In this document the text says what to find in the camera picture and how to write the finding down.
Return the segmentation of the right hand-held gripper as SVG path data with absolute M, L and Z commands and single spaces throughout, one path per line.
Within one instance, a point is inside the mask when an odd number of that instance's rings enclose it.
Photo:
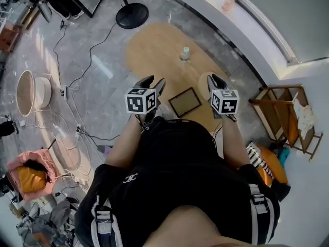
M 207 76 L 208 90 L 211 92 L 210 104 L 214 119 L 221 119 L 227 116 L 233 121 L 237 121 L 237 110 L 240 97 L 237 90 L 233 90 L 230 80 L 224 80 L 217 74 Z

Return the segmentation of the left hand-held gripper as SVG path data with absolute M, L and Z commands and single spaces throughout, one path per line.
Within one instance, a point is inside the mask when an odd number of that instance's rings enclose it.
M 166 85 L 165 78 L 162 78 L 150 89 L 153 81 L 154 75 L 146 76 L 124 95 L 126 111 L 136 117 L 142 128 L 153 120 L 160 104 L 158 97 Z

